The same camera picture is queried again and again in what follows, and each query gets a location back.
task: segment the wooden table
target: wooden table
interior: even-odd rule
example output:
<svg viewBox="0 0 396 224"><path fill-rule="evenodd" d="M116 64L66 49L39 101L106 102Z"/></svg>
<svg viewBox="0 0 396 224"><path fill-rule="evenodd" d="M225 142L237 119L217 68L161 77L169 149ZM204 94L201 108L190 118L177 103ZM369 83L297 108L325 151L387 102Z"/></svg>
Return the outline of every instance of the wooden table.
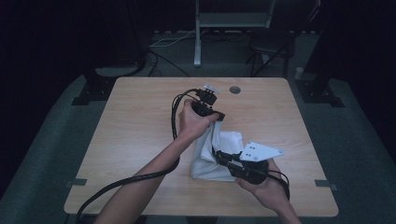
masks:
<svg viewBox="0 0 396 224"><path fill-rule="evenodd" d="M225 113L223 131L241 132L244 145L252 140L285 150L276 163L290 179L290 201L303 217L333 217L337 205L305 128L287 80L273 77L122 77L114 86L105 111L78 171L85 186L73 186L65 202L75 214L97 190L132 176L173 141L171 104L175 96L210 84L222 90L214 109ZM230 93L231 86L241 89ZM143 215L271 217L234 182L191 178L192 144L181 156ZM115 192L103 195L84 213L98 214Z"/></svg>

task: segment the black chair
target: black chair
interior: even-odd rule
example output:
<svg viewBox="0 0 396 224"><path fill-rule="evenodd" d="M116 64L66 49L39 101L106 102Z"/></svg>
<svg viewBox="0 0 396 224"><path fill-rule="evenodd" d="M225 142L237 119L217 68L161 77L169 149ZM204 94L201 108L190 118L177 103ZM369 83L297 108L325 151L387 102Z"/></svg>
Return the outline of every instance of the black chair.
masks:
<svg viewBox="0 0 396 224"><path fill-rule="evenodd" d="M269 28L252 30L248 47L254 53L246 61L253 60L250 76L257 76L275 57L282 58L284 78L288 76L289 59L294 56L295 38L318 13L320 0L275 0ZM257 55L268 55L261 68L254 71Z"/></svg>

